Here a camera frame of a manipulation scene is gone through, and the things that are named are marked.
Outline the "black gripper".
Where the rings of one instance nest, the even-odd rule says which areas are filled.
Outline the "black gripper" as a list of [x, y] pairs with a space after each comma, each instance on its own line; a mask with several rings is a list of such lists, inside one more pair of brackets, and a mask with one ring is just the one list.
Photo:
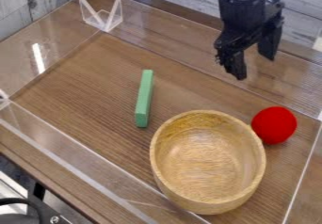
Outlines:
[[282, 25], [270, 23], [282, 10], [281, 0], [220, 0], [225, 28], [214, 42], [217, 63], [240, 81], [248, 78], [245, 49], [258, 42], [258, 53], [274, 60]]

